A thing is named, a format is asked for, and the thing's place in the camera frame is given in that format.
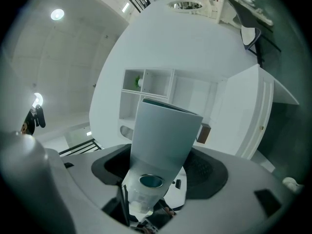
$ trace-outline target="white shelving unit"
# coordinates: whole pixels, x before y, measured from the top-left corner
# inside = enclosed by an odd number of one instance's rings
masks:
[[[135,86],[135,80],[138,76],[143,79],[141,88]],[[129,135],[122,134],[122,129],[124,130],[124,127],[130,130],[134,129],[139,101],[144,98],[165,103],[172,101],[176,85],[174,77],[175,71],[168,69],[125,70],[120,97],[119,136],[129,139]]]
[[[138,76],[143,79],[141,88],[135,86]],[[212,123],[211,116],[218,115],[220,110],[220,88],[225,86],[225,80],[207,72],[171,69],[125,70],[119,110],[119,136],[127,136],[121,134],[121,129],[124,129],[122,126],[134,130],[138,103],[144,98],[181,107],[203,116],[203,123]]]
[[[173,72],[171,70],[145,70],[142,92],[168,98]]]
[[[141,88],[135,86],[135,80],[138,76],[144,79],[144,70],[125,70],[122,89],[124,91],[141,92]]]

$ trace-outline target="shelf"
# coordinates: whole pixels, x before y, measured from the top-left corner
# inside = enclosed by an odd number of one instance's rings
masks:
[[[123,119],[119,119],[120,123],[126,127],[129,127],[131,129],[135,128],[135,122],[136,122],[136,118],[134,117],[128,117],[128,118],[123,118]]]
[[[138,76],[140,76],[140,78],[143,79],[144,69],[141,69],[141,70],[137,70],[137,69],[125,70],[125,76],[123,78],[122,89],[126,89],[129,91],[141,92],[141,88],[135,86],[135,81],[136,81],[136,78]]]
[[[120,127],[120,134],[128,140],[132,140],[133,129],[123,125]]]
[[[135,119],[140,94],[122,91],[120,97],[119,119]]]
[[[141,92],[168,97],[172,70],[145,70]]]
[[[172,104],[203,116],[207,106],[210,87],[211,83],[207,81],[176,77]]]

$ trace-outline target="black panel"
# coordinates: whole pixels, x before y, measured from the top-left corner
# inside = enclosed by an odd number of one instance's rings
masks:
[[[187,178],[186,199],[208,199],[228,181],[228,170],[221,161],[194,148],[183,168]]]
[[[67,169],[67,168],[70,168],[70,167],[72,167],[74,165],[72,163],[70,163],[70,162],[66,162],[66,163],[64,163],[64,166]]]
[[[273,215],[279,208],[281,204],[277,201],[274,195],[268,189],[260,190],[254,192],[257,199],[259,200],[262,208],[264,209],[267,217]]]
[[[177,179],[177,180],[176,180],[175,187],[178,188],[178,189],[181,188],[181,179]]]
[[[164,210],[164,206],[161,204],[162,200],[158,201],[154,206],[153,214],[147,217],[152,225],[160,229],[167,224],[172,217]]]
[[[130,226],[129,223],[129,209],[127,211],[128,204],[125,204],[123,199],[122,190],[119,187],[117,196],[112,198],[103,208],[107,215],[112,217],[113,219],[117,220],[118,222]]]
[[[126,177],[130,167],[131,144],[97,159],[91,166],[95,177],[106,185],[119,185]]]
[[[120,185],[130,168],[131,144],[99,158],[92,173],[107,185]],[[217,193],[228,180],[228,170],[222,162],[192,148],[184,162],[187,177],[186,199],[208,199]]]

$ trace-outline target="ceiling light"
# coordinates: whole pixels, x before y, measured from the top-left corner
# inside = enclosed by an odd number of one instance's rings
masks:
[[[37,105],[42,106],[42,104],[43,104],[42,95],[39,94],[39,93],[34,93],[34,95],[36,96],[36,99],[35,99],[35,101],[33,103],[33,108],[36,108]]]
[[[128,8],[129,3],[126,3],[126,5],[123,7],[122,12],[125,13],[126,9]]]
[[[56,9],[51,13],[52,20],[60,20],[64,16],[64,11],[61,9]]]

